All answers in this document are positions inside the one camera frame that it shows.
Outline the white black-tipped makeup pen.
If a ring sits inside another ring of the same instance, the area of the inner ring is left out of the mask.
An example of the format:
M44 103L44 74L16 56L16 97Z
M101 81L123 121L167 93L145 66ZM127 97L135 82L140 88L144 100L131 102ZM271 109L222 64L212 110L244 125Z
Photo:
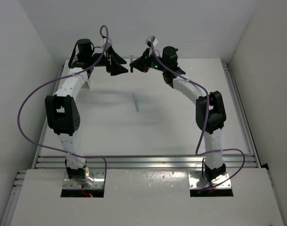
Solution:
M133 55L130 55L130 72L131 72L131 73L133 73L132 62L133 62Z

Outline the light blue makeup pen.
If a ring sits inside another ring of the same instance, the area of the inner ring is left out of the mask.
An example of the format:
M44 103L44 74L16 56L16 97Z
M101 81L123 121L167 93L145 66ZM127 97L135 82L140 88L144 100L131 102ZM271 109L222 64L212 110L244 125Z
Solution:
M133 93L133 100L134 100L134 104L135 104L135 108L136 108L136 111L138 112L139 111L139 101L138 101L138 98L137 98L137 95L135 95Z

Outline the aluminium frame rail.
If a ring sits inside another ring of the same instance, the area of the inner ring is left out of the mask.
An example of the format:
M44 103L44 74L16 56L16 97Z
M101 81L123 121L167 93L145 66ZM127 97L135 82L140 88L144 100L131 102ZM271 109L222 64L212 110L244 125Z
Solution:
M229 87L230 96L233 101L235 112L237 114L239 126L247 153L228 149L223 155L227 168L259 168L261 166L258 153L253 141L252 133L249 128L246 114L236 82L228 63L222 63L220 67L224 71L226 83ZM202 156L189 154L168 154L168 155L107 155L105 156L107 166L110 169L160 169L160 168L197 168L202 161ZM52 154L52 150L45 150L38 147L33 160L32 169L60 169L65 166L63 153Z

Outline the white front cover board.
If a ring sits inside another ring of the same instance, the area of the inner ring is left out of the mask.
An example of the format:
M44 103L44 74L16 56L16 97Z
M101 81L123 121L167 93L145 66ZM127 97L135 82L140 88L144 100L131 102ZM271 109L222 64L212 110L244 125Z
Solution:
M110 169L104 197L61 196L63 169L27 171L13 226L281 226L264 169L243 169L232 197L191 197L180 171Z

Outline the white slotted organizer box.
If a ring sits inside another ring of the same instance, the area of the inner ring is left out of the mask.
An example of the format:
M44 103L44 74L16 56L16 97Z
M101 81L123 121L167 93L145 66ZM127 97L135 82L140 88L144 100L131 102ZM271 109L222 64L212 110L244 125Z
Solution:
M82 85L83 89L93 89L93 85L91 84L91 76L86 80L86 82Z

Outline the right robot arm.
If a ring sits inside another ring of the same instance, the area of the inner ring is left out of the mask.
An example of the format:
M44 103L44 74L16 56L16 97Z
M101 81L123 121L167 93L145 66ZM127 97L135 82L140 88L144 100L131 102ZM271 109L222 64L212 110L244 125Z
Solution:
M158 56L152 47L147 48L137 59L130 60L130 68L123 67L126 61L117 54L110 54L111 74L133 72L134 69L147 73L150 69L162 72L163 79L172 89L186 96L196 108L196 124L201 130L197 146L205 144L205 160L202 173L205 180L212 182L225 174L226 164L222 156L221 133L227 119L222 94L208 92L202 85L192 81L178 65L177 48L166 46Z

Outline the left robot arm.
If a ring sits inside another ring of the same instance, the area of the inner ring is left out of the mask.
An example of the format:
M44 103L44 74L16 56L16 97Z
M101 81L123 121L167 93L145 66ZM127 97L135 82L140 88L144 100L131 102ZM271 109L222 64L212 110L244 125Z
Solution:
M110 39L103 38L101 49L102 53L94 53L89 39L78 40L68 62L70 77L54 95L45 98L48 126L61 141L68 177L82 186L88 186L92 176L78 144L81 118L75 100L95 66L105 67L112 76L128 72L123 66L126 61L114 51Z

